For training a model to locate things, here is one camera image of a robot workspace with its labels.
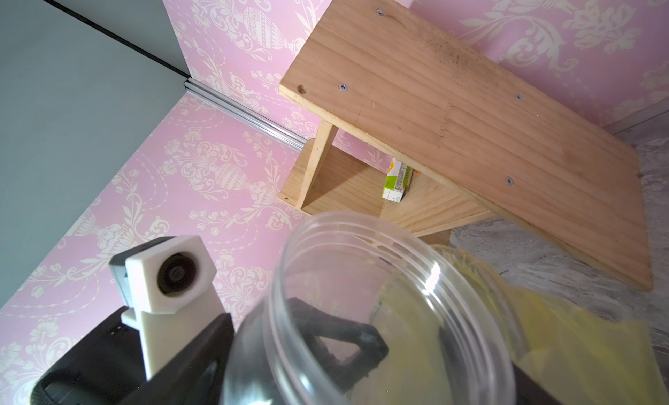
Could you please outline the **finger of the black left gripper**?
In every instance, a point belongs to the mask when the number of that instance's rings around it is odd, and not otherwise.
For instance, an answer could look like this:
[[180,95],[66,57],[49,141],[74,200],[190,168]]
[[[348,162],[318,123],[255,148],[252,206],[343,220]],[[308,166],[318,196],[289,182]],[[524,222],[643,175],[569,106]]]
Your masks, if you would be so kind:
[[370,324],[327,314],[298,298],[289,299],[287,305],[310,352],[343,393],[369,376],[390,352]]

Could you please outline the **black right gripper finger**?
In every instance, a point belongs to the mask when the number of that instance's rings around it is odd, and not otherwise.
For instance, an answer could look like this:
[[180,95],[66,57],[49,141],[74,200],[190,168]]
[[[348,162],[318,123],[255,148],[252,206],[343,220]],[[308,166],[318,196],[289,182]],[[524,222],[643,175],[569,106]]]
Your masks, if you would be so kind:
[[559,401],[534,382],[516,364],[512,364],[512,369],[516,388],[515,405],[560,405]]

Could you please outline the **clear jar of mung beans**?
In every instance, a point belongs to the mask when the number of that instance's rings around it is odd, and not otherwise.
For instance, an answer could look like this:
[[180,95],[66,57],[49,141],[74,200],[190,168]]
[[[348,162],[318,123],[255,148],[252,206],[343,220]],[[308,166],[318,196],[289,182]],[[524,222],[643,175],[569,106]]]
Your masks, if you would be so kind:
[[224,404],[513,404],[512,360],[453,260],[376,217],[306,218],[235,335]]

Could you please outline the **green white carton box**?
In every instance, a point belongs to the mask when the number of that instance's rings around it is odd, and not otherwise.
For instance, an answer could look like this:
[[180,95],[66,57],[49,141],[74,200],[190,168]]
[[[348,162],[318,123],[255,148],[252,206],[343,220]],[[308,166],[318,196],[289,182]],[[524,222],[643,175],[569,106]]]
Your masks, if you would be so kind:
[[403,162],[392,159],[383,185],[383,198],[400,203],[410,186],[414,169]]

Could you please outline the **wooden two-tier shelf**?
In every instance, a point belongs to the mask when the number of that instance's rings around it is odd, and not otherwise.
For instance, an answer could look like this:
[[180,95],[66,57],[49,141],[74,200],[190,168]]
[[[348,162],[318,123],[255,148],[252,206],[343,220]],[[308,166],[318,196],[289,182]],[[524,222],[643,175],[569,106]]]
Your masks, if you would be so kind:
[[585,264],[653,287],[635,150],[394,0],[333,0],[280,93]]

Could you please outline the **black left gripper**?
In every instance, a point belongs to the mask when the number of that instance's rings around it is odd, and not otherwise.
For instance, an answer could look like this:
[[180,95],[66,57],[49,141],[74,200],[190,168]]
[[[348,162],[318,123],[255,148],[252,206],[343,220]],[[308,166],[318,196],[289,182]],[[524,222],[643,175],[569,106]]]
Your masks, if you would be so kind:
[[52,365],[31,391],[31,404],[218,404],[234,338],[221,314],[152,379],[139,331],[121,307]]

